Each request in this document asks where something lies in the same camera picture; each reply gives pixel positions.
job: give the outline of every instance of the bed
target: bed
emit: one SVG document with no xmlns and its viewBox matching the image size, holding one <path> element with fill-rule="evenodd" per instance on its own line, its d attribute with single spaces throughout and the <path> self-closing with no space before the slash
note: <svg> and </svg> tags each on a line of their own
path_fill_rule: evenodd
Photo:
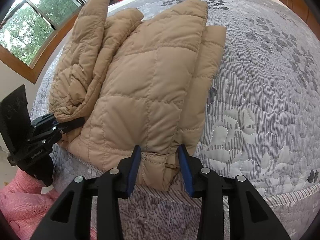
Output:
<svg viewBox="0 0 320 240">
<path fill-rule="evenodd" d="M 150 19 L 182 1 L 124 0 L 111 5 L 108 15 L 135 7 Z M 299 239 L 320 209 L 320 42 L 278 0 L 203 1 L 207 25 L 226 26 L 227 40 L 194 156 L 220 175 L 245 175 L 291 239 Z M 44 76 L 31 118 L 48 111 L 58 57 Z M 59 192 L 77 175 L 101 174 L 57 145 L 52 158 Z M 168 192 L 136 186 L 119 207 L 125 239 L 196 239 L 201 201 L 188 197 L 180 174 Z M 228 216 L 225 200 L 225 239 Z"/>
</svg>

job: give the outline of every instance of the pink shirt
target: pink shirt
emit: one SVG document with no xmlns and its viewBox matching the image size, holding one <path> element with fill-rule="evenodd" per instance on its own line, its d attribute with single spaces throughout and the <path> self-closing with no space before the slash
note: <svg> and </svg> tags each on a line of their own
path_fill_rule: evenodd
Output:
<svg viewBox="0 0 320 240">
<path fill-rule="evenodd" d="M 10 184 L 0 189 L 0 209 L 21 240 L 31 238 L 39 222 L 59 196 L 55 189 L 42 195 L 42 187 L 39 180 L 18 169 Z M 93 228 L 91 239 L 96 240 Z"/>
</svg>

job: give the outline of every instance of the green foliage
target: green foliage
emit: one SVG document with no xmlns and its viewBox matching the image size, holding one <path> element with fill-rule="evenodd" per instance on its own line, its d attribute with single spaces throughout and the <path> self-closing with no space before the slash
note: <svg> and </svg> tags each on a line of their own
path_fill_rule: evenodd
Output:
<svg viewBox="0 0 320 240">
<path fill-rule="evenodd" d="M 36 6 L 56 25 L 60 25 L 78 6 L 72 0 L 39 0 Z M 4 40 L 9 31 L 10 40 Z M 0 30 L 0 43 L 29 65 L 54 29 L 29 5 L 24 4 Z"/>
</svg>

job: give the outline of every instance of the window frame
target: window frame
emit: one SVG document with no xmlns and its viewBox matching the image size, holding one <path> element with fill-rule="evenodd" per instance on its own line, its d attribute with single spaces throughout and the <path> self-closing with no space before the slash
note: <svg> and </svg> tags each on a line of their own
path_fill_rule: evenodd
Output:
<svg viewBox="0 0 320 240">
<path fill-rule="evenodd" d="M 34 5 L 30 0 L 23 0 L 20 2 L 3 20 L 0 24 L 0 29 L 9 21 L 9 19 L 25 4 L 27 3 L 37 14 L 39 14 L 53 29 L 54 31 L 45 40 L 44 44 L 38 50 L 37 54 L 33 58 L 30 65 L 27 65 L 22 60 L 17 58 L 9 50 L 7 50 L 2 44 L 0 44 L 0 60 L 6 64 L 13 71 L 29 80 L 31 83 L 36 84 L 36 81 L 44 68 L 44 65 L 48 61 L 50 55 L 54 52 L 56 47 L 62 41 L 62 39 L 68 34 L 72 29 L 80 9 L 84 5 L 83 0 L 76 0 L 80 6 L 73 12 L 65 21 L 60 25 L 53 23 L 45 13 L 43 13 L 36 5 Z"/>
</svg>

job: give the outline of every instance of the pink sleeve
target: pink sleeve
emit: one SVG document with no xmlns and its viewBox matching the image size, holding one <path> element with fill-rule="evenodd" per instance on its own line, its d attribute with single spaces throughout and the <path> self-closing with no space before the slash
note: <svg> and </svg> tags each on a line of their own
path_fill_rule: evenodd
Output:
<svg viewBox="0 0 320 240">
<path fill-rule="evenodd" d="M 31 177 L 26 172 L 18 169 L 15 178 L 5 186 L 0 192 L 15 193 L 25 192 L 31 194 L 41 194 L 42 184 L 39 180 Z"/>
</svg>

